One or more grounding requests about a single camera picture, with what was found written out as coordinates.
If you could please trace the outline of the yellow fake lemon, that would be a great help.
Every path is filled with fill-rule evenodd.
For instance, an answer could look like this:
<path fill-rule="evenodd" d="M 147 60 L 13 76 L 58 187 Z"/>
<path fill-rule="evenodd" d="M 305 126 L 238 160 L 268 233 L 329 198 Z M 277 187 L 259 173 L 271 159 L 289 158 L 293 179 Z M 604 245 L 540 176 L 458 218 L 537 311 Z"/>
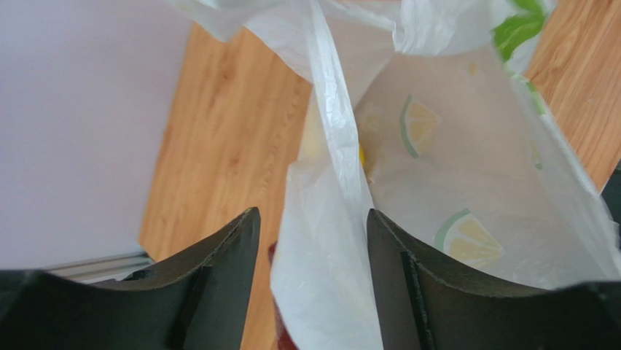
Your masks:
<path fill-rule="evenodd" d="M 362 145 L 359 145 L 359 159 L 360 159 L 362 167 L 365 167 L 366 157 L 365 157 L 365 153 L 364 153 Z"/>

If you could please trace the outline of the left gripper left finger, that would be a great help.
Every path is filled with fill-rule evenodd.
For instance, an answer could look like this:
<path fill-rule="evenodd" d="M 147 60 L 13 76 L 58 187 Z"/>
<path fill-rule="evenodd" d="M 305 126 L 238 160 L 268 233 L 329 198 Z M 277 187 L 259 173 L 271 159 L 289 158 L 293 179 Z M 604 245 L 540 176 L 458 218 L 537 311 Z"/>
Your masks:
<path fill-rule="evenodd" d="M 259 250 L 250 208 L 123 280 L 1 272 L 3 349 L 239 349 Z"/>

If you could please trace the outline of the white plastic bag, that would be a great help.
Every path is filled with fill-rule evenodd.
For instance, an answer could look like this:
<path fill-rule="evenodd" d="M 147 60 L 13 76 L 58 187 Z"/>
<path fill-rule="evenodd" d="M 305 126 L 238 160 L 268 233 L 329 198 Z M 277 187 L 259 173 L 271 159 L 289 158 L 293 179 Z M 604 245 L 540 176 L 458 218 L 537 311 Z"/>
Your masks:
<path fill-rule="evenodd" d="M 616 225 L 524 76 L 555 1 L 173 6 L 222 41 L 248 28 L 313 86 L 272 258 L 281 346 L 385 349 L 372 209 L 516 284 L 620 284 Z"/>

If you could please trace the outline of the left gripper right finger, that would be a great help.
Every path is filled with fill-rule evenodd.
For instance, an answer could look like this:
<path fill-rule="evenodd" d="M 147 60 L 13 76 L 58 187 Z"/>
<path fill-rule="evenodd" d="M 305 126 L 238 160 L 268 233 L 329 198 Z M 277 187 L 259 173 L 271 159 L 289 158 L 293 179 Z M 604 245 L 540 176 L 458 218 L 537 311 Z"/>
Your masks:
<path fill-rule="evenodd" d="M 367 247 L 385 349 L 618 349 L 620 284 L 554 290 L 469 267 L 367 217 Z"/>

